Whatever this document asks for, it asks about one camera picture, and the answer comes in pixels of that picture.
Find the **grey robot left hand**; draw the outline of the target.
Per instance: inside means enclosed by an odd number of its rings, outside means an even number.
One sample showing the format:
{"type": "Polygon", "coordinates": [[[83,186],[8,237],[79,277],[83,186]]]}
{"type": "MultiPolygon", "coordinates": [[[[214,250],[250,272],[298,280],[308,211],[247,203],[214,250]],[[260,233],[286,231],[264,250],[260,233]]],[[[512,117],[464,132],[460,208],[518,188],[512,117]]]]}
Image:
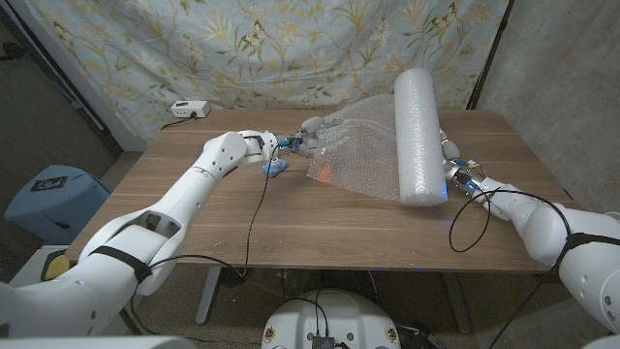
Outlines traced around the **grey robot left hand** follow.
{"type": "Polygon", "coordinates": [[[304,158],[313,157],[319,146],[318,133],[326,128],[340,125],[341,118],[334,116],[313,116],[301,123],[299,129],[292,134],[277,135],[277,154],[296,154],[304,158]]]}

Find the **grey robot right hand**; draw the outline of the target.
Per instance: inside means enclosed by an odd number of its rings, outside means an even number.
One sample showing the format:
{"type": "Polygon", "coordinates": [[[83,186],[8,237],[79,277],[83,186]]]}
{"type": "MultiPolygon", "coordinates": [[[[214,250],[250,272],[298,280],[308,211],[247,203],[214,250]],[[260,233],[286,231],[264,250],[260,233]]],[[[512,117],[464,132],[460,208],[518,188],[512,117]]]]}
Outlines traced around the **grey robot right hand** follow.
{"type": "Polygon", "coordinates": [[[472,173],[472,169],[479,164],[473,159],[463,160],[458,146],[448,138],[445,131],[440,130],[439,135],[446,181],[455,185],[464,185],[470,189],[477,189],[478,186],[474,182],[475,175],[472,173]]]}

